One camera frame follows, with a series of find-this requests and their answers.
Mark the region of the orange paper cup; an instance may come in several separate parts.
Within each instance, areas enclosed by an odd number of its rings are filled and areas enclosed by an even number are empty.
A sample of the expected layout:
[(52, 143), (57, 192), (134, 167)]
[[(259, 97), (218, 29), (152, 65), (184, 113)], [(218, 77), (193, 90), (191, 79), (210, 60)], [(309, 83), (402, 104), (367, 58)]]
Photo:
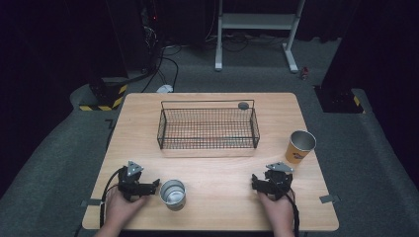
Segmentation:
[(285, 157), (290, 163), (300, 163), (316, 145), (317, 140), (311, 132), (296, 130), (290, 136)]

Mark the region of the black yellow striped stand base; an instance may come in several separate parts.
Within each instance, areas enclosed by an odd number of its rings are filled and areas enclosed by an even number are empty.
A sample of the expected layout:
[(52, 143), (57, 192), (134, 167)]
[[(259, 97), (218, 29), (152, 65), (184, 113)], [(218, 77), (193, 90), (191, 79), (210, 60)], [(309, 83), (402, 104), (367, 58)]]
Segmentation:
[(351, 90), (334, 90), (322, 86), (314, 87), (315, 94), (325, 113), (363, 114), (360, 99)]
[(81, 102), (78, 107), (81, 111), (113, 111), (122, 103), (127, 84), (107, 84), (102, 79), (89, 84), (92, 98), (89, 102)]

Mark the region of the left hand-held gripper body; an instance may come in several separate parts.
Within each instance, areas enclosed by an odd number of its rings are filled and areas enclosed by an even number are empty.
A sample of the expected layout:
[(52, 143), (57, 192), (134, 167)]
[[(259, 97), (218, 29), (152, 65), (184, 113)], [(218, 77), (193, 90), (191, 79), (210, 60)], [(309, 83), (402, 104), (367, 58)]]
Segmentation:
[(142, 184), (139, 178), (142, 175), (143, 167), (133, 161), (128, 161), (126, 166), (119, 169), (118, 189), (126, 200), (131, 200), (132, 196), (139, 197), (141, 188), (147, 189), (148, 184)]

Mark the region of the dark equipment rack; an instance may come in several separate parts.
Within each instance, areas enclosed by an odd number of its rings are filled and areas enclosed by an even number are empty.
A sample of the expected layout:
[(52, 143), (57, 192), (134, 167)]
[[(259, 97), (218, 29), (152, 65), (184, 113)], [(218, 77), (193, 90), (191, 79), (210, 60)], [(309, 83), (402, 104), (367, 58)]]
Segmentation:
[(107, 4), (127, 76), (150, 73), (161, 47), (151, 18), (152, 0), (107, 0)]

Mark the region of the black wire basket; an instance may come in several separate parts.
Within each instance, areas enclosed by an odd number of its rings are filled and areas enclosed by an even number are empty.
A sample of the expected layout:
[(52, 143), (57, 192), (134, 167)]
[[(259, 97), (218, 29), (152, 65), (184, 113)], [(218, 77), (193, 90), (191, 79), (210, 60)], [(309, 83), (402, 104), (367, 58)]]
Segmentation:
[[(240, 102), (248, 110), (238, 109)], [(162, 101), (161, 149), (256, 149), (260, 140), (254, 100)]]

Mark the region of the white metal stand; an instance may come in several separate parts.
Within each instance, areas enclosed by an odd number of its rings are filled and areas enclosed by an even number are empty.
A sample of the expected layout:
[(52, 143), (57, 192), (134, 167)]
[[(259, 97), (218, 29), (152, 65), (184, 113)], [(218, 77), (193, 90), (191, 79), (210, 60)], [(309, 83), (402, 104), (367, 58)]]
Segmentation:
[(223, 0), (218, 0), (214, 70), (222, 70), (222, 32), (224, 30), (273, 30), (290, 32), (288, 41), (282, 44), (282, 48), (290, 72), (297, 73), (298, 67), (293, 57), (292, 46), (304, 4), (305, 0), (298, 0), (296, 11), (293, 14), (224, 13)]

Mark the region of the person's right hand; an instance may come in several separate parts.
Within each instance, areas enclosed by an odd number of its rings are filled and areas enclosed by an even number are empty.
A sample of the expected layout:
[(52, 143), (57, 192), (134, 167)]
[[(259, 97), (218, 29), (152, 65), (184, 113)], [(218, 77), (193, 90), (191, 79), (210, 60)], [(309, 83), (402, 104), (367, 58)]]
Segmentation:
[(272, 229), (293, 230), (293, 206), (286, 197), (271, 200), (267, 195), (257, 193), (263, 204)]

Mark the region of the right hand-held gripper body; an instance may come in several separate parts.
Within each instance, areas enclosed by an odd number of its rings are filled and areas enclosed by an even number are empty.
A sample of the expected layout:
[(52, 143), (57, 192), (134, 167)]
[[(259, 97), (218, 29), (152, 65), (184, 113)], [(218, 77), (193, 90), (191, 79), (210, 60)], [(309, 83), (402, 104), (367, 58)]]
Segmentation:
[(266, 168), (267, 171), (264, 173), (265, 193), (279, 199), (291, 189), (293, 168), (284, 162), (268, 164)]

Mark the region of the person's left hand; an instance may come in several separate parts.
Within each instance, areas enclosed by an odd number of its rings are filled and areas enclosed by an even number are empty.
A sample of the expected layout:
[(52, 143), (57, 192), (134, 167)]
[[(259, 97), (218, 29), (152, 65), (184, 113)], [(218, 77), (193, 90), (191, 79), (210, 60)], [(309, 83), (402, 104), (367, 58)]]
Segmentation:
[(130, 220), (146, 205), (148, 197), (140, 197), (136, 201), (128, 201), (117, 189), (112, 188), (107, 193), (106, 217), (104, 226), (123, 229)]

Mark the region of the silver metal cup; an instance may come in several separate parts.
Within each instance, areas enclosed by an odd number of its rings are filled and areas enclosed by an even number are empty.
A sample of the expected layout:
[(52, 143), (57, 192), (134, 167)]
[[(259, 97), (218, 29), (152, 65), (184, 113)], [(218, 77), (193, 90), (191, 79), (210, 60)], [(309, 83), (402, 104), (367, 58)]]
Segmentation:
[(161, 200), (173, 211), (178, 211), (185, 206), (186, 188), (179, 180), (168, 180), (160, 188)]

